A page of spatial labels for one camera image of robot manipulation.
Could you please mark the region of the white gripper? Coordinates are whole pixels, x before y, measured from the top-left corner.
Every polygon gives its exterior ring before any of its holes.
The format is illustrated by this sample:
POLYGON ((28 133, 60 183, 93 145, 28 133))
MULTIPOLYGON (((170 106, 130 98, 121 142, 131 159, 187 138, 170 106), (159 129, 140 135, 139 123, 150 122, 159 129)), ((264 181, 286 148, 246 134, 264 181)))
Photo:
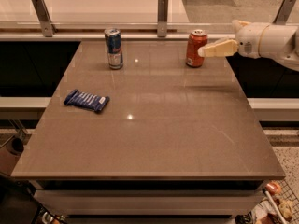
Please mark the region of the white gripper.
POLYGON ((208 43, 198 50, 200 57, 226 57, 237 51, 243 57, 260 58, 259 45, 269 23, 232 20, 235 39, 221 38, 208 43))

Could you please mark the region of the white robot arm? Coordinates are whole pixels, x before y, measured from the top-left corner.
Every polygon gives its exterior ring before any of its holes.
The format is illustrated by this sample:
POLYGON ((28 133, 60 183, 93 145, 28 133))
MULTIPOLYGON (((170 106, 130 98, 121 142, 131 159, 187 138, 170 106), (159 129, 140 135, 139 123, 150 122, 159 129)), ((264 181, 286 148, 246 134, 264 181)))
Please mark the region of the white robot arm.
POLYGON ((297 26, 233 20, 235 39, 222 38, 198 50, 201 57, 267 58, 299 71, 299 29, 297 26))

